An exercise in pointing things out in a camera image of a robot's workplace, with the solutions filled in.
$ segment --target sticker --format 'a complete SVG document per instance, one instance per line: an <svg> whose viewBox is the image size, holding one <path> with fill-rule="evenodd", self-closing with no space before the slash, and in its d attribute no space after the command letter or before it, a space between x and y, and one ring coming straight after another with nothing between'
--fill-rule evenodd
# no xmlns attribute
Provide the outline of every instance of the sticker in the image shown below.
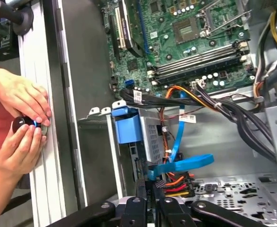
<svg viewBox="0 0 277 227"><path fill-rule="evenodd" d="M151 38L151 39L155 39L155 38L157 38L157 37L158 37L157 32L152 32L152 33L150 33L150 38Z"/></svg>
<svg viewBox="0 0 277 227"><path fill-rule="evenodd" d="M196 123L196 116L195 115L190 115L190 114L184 114L184 115L179 116L179 121L195 124Z"/></svg>
<svg viewBox="0 0 277 227"><path fill-rule="evenodd" d="M143 94L141 91L133 91L133 97L134 97L134 102L141 104L142 103L142 98L143 98Z"/></svg>

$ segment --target blue drive bracket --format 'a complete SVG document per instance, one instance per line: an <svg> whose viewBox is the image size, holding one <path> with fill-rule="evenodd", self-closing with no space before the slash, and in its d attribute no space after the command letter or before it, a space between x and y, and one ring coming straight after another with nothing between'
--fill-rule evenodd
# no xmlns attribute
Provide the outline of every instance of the blue drive bracket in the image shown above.
<svg viewBox="0 0 277 227"><path fill-rule="evenodd" d="M170 172L185 172L191 169L198 169L207 166L213 162L214 158L212 154L198 155L178 162L169 162L155 166L153 170L149 170L148 178L152 181L155 181L156 177L160 176L161 174Z"/></svg>
<svg viewBox="0 0 277 227"><path fill-rule="evenodd" d="M112 111L119 144L143 141L143 132L137 109L123 107Z"/></svg>

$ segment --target orange wire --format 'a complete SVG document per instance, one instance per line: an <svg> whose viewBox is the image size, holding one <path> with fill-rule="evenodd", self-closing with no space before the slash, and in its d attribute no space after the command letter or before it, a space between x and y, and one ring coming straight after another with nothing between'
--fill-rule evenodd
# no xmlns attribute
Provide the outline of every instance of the orange wire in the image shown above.
<svg viewBox="0 0 277 227"><path fill-rule="evenodd" d="M181 182L183 179L184 179L184 177L181 176L177 181L172 182L172 183L167 183L166 186L176 185L176 184L178 184L179 182Z"/></svg>

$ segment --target chip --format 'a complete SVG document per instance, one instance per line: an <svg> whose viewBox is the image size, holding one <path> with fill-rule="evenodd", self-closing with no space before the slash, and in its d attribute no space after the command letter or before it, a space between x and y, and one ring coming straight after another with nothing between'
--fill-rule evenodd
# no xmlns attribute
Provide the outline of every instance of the chip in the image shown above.
<svg viewBox="0 0 277 227"><path fill-rule="evenodd" d="M194 17L174 23L173 32L177 44L199 38L199 31Z"/></svg>
<svg viewBox="0 0 277 227"><path fill-rule="evenodd" d="M157 1L154 1L150 4L151 13L157 13L159 12Z"/></svg>
<svg viewBox="0 0 277 227"><path fill-rule="evenodd" d="M129 72L138 70L137 59L133 59L127 62Z"/></svg>

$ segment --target circuit board component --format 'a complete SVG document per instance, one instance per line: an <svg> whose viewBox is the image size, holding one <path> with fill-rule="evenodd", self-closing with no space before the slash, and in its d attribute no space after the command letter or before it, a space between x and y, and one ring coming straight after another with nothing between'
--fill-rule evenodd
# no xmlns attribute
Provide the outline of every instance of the circuit board component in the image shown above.
<svg viewBox="0 0 277 227"><path fill-rule="evenodd" d="M111 30L107 40L116 96L129 87L126 81L157 96L171 85L192 87L200 80L207 92L252 84L249 32L236 2L108 1L103 12L105 27Z"/></svg>

